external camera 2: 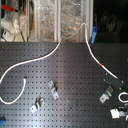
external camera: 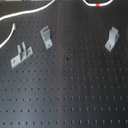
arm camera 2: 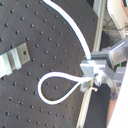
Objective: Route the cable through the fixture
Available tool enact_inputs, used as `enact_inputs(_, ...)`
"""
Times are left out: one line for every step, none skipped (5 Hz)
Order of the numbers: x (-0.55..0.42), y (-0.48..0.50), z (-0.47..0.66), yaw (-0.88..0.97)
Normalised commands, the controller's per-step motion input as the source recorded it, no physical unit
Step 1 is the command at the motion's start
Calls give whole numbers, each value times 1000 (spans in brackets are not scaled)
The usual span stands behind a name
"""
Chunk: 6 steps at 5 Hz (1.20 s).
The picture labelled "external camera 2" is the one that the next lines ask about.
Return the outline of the white robot base with red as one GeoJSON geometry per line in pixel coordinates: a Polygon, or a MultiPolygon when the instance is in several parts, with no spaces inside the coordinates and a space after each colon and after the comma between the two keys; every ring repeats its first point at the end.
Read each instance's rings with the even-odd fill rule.
{"type": "Polygon", "coordinates": [[[23,36],[25,29],[26,0],[0,0],[0,3],[1,39],[5,42],[14,42],[18,35],[23,36]]]}

